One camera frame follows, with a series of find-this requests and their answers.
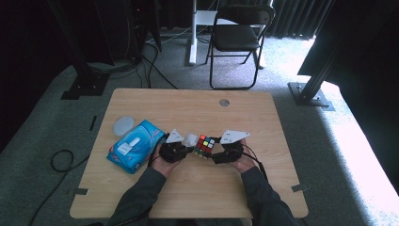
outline floor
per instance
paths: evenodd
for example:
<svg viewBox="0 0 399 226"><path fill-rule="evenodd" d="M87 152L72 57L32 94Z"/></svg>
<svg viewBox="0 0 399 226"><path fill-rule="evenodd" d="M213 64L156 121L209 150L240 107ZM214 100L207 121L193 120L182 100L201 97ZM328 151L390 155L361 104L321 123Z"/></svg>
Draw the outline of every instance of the floor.
<svg viewBox="0 0 399 226"><path fill-rule="evenodd" d="M101 126L112 91L116 88L210 89L209 65L203 65L207 43L199 41L197 64L188 65L190 40L184 35L163 37L163 52L151 42L136 67L121 72L121 61L110 68L91 64L98 71L111 73L103 96L82 96L79 100L60 100L76 76L73 67L59 74L46 90L14 139L0 155L0 225L25 225L35 216L46 197L64 173L51 168L53 154L71 150L76 165L90 153ZM298 106L288 89L289 82L306 83L308 76L296 75L312 40L265 41L266 67L260 70L255 87L272 93L296 172L304 192L309 214L307 225L398 225L399 198L373 150L359 128L338 87L324 83L321 90L334 110ZM224 74L219 84L242 84L250 80L253 62L239 65L235 59L215 65ZM70 157L54 160L61 169ZM106 219L74 219L69 215L86 162L69 171L59 188L37 213L33 225L87 225ZM298 220L299 225L305 222Z"/></svg>

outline blue tissue box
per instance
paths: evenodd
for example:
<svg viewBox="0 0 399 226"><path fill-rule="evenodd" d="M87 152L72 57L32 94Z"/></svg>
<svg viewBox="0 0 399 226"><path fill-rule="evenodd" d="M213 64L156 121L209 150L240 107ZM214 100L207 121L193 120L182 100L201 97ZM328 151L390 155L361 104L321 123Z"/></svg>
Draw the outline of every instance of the blue tissue box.
<svg viewBox="0 0 399 226"><path fill-rule="evenodd" d="M150 157L164 132L149 121L142 121L110 149L106 157L129 173L135 173Z"/></svg>

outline black chair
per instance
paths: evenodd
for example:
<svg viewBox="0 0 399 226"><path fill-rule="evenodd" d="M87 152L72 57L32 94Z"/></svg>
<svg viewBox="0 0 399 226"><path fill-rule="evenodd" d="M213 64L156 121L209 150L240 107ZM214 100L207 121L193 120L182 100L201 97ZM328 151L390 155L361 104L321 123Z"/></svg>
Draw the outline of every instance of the black chair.
<svg viewBox="0 0 399 226"><path fill-rule="evenodd" d="M214 27L209 41L208 54L205 64L208 63L208 57L211 58L211 72L209 85L212 89L251 89L258 75L259 62L263 49L264 35L268 26L271 25L276 11L269 6L248 6L233 5L228 6L217 12L214 20ZM218 20L224 19L232 22L231 24L219 24ZM214 49L220 52L249 52L247 55L214 55ZM248 87L223 87L217 88L213 85L214 57L246 57L243 64L247 62L249 56L259 50L256 61L255 75L253 82Z"/></svg>

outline person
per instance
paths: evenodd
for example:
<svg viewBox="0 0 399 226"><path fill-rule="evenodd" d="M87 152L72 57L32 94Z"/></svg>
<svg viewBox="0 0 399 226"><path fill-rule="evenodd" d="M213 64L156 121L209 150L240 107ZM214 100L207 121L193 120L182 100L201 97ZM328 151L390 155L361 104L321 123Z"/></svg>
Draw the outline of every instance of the person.
<svg viewBox="0 0 399 226"><path fill-rule="evenodd" d="M251 154L247 148L246 141L241 140L244 152ZM157 146L152 165L146 168L135 183L121 197L118 206L107 221L107 225L159 225L149 219L152 206L157 201L157 196L169 175L180 164L179 162L168 163L158 156L160 145ZM254 225L297 225L295 218L288 207L282 201L279 194L264 179L261 171L256 167L254 161L242 155L235 162L227 163L241 173L241 178L247 195L247 206L253 216ZM179 225L178 220L166 220L166 225ZM196 224L202 225L243 225L241 221L231 219L196 220Z"/></svg>

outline dark sleeve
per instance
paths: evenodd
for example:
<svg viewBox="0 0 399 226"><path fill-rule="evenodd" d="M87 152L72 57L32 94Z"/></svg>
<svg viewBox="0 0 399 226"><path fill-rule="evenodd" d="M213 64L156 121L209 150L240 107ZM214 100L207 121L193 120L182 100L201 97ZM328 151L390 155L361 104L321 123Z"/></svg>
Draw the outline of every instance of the dark sleeve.
<svg viewBox="0 0 399 226"><path fill-rule="evenodd" d="M149 212L167 178L153 168L147 168L127 190L107 225L146 225Z"/></svg>
<svg viewBox="0 0 399 226"><path fill-rule="evenodd" d="M257 167L242 173L241 178L255 225L297 225L288 205L280 199Z"/></svg>

